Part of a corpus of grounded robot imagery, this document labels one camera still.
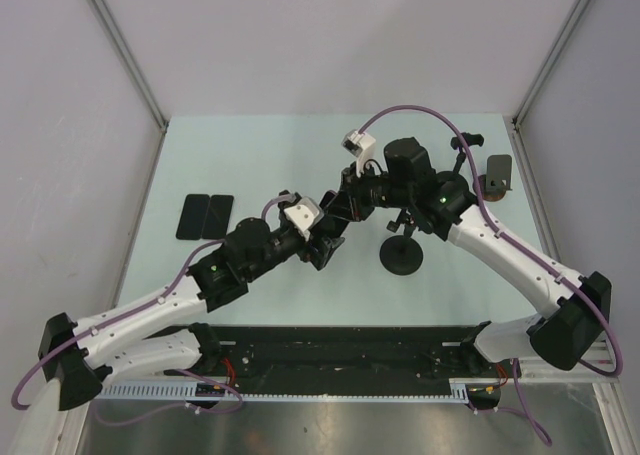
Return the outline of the white smartphone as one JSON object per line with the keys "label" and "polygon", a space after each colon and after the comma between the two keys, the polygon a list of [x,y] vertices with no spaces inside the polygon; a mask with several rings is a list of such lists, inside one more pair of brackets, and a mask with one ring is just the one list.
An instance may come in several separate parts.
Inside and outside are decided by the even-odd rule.
{"label": "white smartphone", "polygon": [[222,239],[227,234],[234,205],[233,195],[212,195],[204,219],[201,238]]}

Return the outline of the black round-base phone stand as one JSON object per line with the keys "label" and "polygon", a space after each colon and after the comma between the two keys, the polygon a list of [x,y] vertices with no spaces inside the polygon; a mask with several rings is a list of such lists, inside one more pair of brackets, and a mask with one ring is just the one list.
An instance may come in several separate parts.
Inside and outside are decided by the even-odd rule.
{"label": "black round-base phone stand", "polygon": [[[484,145],[484,136],[480,133],[462,132],[461,135],[468,147],[482,147]],[[460,174],[460,170],[467,159],[467,154],[458,137],[452,137],[450,145],[453,150],[457,151],[457,156],[453,168],[450,171],[447,171],[446,174],[449,177],[454,177]]]}

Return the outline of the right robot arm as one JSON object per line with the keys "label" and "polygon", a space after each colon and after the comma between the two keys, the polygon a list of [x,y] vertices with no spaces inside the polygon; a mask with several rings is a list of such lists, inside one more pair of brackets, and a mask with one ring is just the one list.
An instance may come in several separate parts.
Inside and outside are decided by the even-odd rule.
{"label": "right robot arm", "polygon": [[489,212],[458,171],[435,171],[415,138],[388,143],[381,171],[369,166],[372,136],[354,131],[342,145],[355,160],[342,171],[337,194],[322,202],[337,234],[377,208],[397,209],[400,224],[473,255],[535,309],[530,318],[480,324],[461,351],[469,374],[484,376],[498,361],[523,356],[537,356],[563,371],[586,363],[584,355],[608,322],[611,284],[606,277],[598,272],[583,276],[521,240]]}

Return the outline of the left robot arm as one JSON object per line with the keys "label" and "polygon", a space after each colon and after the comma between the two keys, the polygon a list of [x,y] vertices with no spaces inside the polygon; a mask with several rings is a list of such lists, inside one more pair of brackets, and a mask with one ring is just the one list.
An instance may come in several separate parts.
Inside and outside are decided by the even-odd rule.
{"label": "left robot arm", "polygon": [[158,332],[190,316],[213,312],[246,295],[251,283],[297,256],[322,270],[343,243],[348,221],[300,202],[279,211],[279,225],[245,218],[209,254],[191,253],[174,280],[119,308],[72,319],[61,312],[44,326],[38,370],[59,385],[57,407],[78,408],[96,398],[126,370],[187,370],[202,375],[221,362],[219,340],[195,323],[174,341],[155,347]]}

